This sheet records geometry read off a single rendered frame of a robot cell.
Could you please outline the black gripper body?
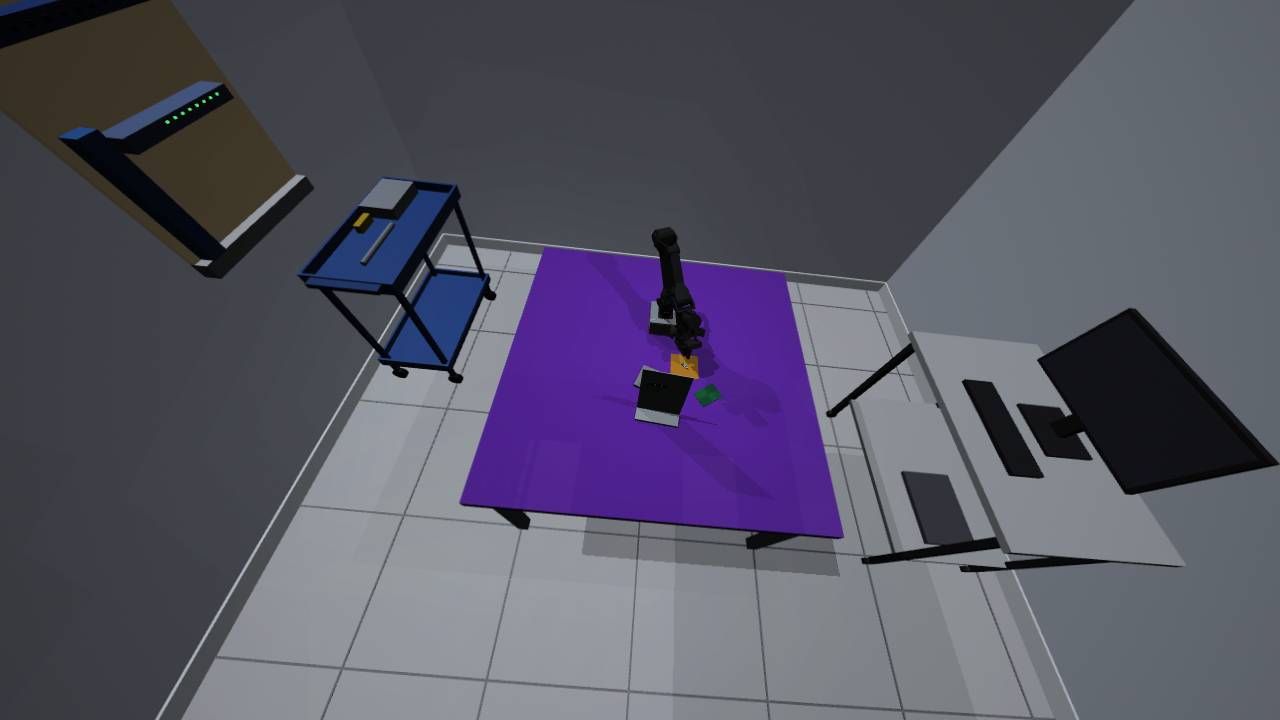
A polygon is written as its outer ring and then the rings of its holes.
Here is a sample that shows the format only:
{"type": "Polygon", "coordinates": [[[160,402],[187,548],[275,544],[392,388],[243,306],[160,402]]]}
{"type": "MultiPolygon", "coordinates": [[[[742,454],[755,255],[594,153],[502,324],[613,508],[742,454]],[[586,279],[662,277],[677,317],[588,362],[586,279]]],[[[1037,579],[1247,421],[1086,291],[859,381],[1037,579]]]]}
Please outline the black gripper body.
{"type": "Polygon", "coordinates": [[[696,340],[696,338],[690,340],[694,336],[691,333],[691,329],[687,325],[678,325],[678,324],[676,324],[675,328],[677,328],[677,329],[676,331],[669,331],[669,338],[671,340],[675,338],[677,342],[678,341],[684,341],[684,347],[687,348],[687,350],[700,348],[701,347],[701,341],[700,340],[696,340]]]}

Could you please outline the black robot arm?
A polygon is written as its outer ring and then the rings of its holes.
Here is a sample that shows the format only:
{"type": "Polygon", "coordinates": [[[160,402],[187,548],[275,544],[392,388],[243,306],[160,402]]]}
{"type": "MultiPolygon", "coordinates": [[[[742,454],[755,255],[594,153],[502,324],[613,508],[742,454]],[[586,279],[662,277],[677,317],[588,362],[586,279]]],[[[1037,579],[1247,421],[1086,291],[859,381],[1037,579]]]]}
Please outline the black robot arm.
{"type": "Polygon", "coordinates": [[[689,293],[689,288],[684,284],[684,273],[678,255],[680,247],[677,243],[678,236],[671,227],[666,227],[654,231],[652,240],[660,255],[663,281],[660,299],[657,299],[659,306],[658,318],[673,319],[675,307],[676,324],[687,325],[694,338],[698,338],[698,336],[704,337],[705,329],[699,328],[701,318],[692,311],[692,309],[696,309],[695,302],[689,293]]]}

